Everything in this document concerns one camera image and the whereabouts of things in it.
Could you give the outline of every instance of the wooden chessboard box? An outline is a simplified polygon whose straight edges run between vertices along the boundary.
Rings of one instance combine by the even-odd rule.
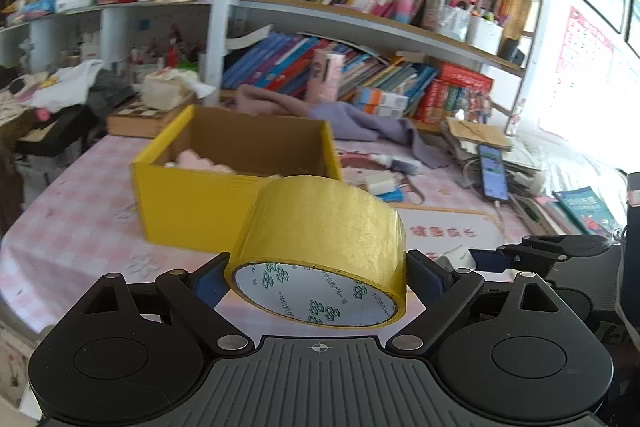
[[[126,103],[107,117],[107,131],[115,136],[155,138],[195,99],[190,98],[169,111],[153,109],[139,98]]]

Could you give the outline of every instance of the teal book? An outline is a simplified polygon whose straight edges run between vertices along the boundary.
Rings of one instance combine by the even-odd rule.
[[[591,187],[554,192],[554,196],[584,233],[610,239],[614,230],[621,228]]]

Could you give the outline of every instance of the smartphone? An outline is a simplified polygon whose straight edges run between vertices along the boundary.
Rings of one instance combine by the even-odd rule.
[[[482,190],[490,200],[509,201],[507,176],[502,164],[500,151],[486,145],[478,146],[480,170],[482,172]]]

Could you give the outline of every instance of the roll of tape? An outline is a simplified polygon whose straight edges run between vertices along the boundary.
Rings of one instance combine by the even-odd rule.
[[[404,228],[364,190],[316,176],[263,187],[225,270],[265,311],[305,323],[372,327],[406,309]]]

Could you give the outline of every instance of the open cardboard box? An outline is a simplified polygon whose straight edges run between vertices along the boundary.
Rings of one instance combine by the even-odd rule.
[[[186,149],[238,174],[164,167]],[[194,105],[140,153],[131,169],[145,238],[212,252],[233,249],[269,176],[341,180],[327,122]]]

